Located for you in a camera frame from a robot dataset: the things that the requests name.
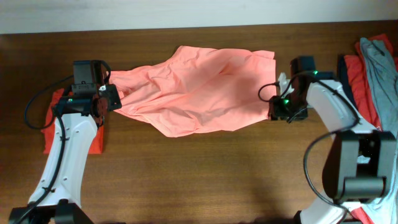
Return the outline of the coral pink t-shirt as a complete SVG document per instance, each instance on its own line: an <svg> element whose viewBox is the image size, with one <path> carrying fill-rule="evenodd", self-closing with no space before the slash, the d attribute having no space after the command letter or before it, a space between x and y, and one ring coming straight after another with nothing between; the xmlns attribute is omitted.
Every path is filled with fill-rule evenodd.
<svg viewBox="0 0 398 224"><path fill-rule="evenodd" d="M165 62L113 71L117 112L170 138L235 131L268 118L275 53L180 46Z"/></svg>

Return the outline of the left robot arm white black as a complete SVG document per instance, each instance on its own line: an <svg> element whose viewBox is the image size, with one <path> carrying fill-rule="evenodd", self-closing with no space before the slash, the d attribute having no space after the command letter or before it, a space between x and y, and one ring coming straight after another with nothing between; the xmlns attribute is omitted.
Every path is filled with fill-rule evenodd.
<svg viewBox="0 0 398 224"><path fill-rule="evenodd" d="M27 206L11 210L9 223L92 222L81 209L86 159L106 114L122 104L105 61L75 61L72 78L52 107L55 133L44 172Z"/></svg>

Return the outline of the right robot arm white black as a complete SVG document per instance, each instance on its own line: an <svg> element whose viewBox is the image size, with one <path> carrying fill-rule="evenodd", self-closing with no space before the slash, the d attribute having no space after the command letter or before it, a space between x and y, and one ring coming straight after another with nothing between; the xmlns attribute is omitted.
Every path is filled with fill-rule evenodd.
<svg viewBox="0 0 398 224"><path fill-rule="evenodd" d="M291 78L281 74L274 82L281 93L267 100L268 117L291 123L307 118L312 107L327 133L313 140L303 157L307 183L317 196L311 206L299 210L294 223L347 223L355 208L386 199L393 193L397 139L368 123L345 95L343 85L327 72L318 72L312 56L290 62ZM322 171L319 192L308 173L308 157L316 143L332 138Z"/></svg>

